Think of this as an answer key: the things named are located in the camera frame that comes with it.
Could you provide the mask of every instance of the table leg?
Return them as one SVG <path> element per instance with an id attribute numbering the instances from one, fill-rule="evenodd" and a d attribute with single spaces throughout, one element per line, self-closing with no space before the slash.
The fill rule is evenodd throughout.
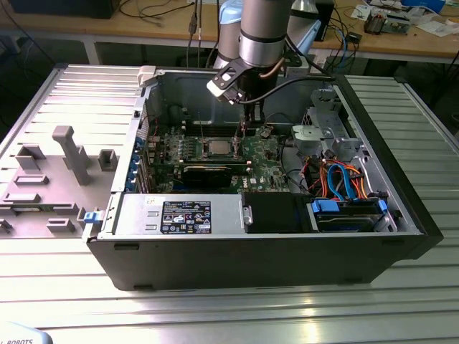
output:
<path id="1" fill-rule="evenodd" d="M 95 47 L 95 42 L 92 40 L 82 41 L 85 45 L 87 59 L 89 60 L 90 65 L 101 65 L 100 57 L 98 51 Z"/>

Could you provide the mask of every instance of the motherboard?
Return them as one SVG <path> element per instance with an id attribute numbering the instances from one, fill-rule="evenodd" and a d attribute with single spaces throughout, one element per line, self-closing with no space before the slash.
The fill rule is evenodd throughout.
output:
<path id="1" fill-rule="evenodd" d="M 194 125 L 155 130 L 148 139 L 151 192 L 238 194 L 289 192 L 280 137 L 265 127 Z"/>

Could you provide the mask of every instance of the blue latch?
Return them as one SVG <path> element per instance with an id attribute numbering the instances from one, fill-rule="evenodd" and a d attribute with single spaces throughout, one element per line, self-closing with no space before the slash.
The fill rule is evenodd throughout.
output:
<path id="1" fill-rule="evenodd" d="M 140 156 L 138 156 L 137 154 L 133 154 L 131 156 L 131 161 L 135 161 L 136 163 L 141 159 Z"/>
<path id="2" fill-rule="evenodd" d="M 99 224 L 103 220 L 104 211 L 88 211 L 83 217 L 86 224 Z"/>
<path id="3" fill-rule="evenodd" d="M 137 136 L 135 146 L 136 146 L 136 149 L 142 148 L 145 146 L 145 141 Z"/>
<path id="4" fill-rule="evenodd" d="M 312 204 L 313 212 L 339 212 L 337 201 L 331 199 L 316 199 Z"/>
<path id="5" fill-rule="evenodd" d="M 386 201 L 380 199 L 380 200 L 378 201 L 378 206 L 379 206 L 379 208 L 381 209 L 381 211 L 382 211 L 384 214 L 387 213 L 387 204 L 386 204 Z"/>
<path id="6" fill-rule="evenodd" d="M 134 190 L 136 189 L 136 185 L 130 181 L 129 179 L 126 181 L 126 184 L 125 184 L 125 191 L 126 192 L 134 192 Z"/>

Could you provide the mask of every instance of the metal bracket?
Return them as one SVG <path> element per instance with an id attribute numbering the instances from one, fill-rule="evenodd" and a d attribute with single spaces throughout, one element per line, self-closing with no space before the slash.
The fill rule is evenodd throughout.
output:
<path id="1" fill-rule="evenodd" d="M 156 66 L 142 66 L 137 73 L 139 87 L 146 87 L 152 84 L 152 79 L 156 78 Z"/>

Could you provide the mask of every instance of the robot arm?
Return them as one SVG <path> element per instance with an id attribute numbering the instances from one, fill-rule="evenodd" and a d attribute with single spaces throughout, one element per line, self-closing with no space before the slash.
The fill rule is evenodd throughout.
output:
<path id="1" fill-rule="evenodd" d="M 295 50 L 306 54 L 321 24 L 317 18 L 315 5 L 304 0 L 227 1 L 214 65 L 221 70 L 207 88 L 220 100 L 250 102 L 253 108 L 253 100 L 275 87 L 287 33 Z"/>

